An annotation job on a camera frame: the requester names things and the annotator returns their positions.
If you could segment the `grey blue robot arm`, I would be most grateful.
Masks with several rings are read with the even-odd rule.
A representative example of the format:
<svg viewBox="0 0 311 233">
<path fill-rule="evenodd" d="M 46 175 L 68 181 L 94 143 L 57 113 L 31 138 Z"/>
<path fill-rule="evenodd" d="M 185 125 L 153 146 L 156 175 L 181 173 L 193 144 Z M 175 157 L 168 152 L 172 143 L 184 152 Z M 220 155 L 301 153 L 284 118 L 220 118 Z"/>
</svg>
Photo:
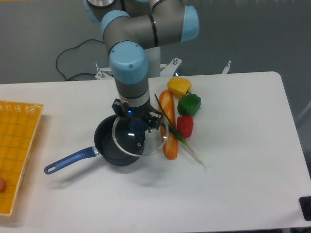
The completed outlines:
<svg viewBox="0 0 311 233">
<path fill-rule="evenodd" d="M 84 5 L 101 25 L 119 94 L 115 114 L 128 118 L 135 131 L 159 129 L 163 115 L 150 104 L 145 51 L 194 39 L 200 29 L 196 9 L 179 0 L 86 0 Z"/>
</svg>

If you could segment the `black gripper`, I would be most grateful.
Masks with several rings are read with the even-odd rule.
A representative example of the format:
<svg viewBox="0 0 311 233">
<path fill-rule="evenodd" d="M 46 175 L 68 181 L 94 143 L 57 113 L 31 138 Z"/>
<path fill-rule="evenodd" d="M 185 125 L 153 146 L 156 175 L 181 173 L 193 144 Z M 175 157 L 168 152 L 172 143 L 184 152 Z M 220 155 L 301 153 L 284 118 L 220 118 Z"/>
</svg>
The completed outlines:
<svg viewBox="0 0 311 233">
<path fill-rule="evenodd" d="M 156 110 L 150 110 L 150 98 L 139 97 L 136 99 L 115 99 L 112 104 L 116 116 L 140 119 L 147 125 L 148 133 L 158 130 L 163 119 L 163 114 Z"/>
</svg>

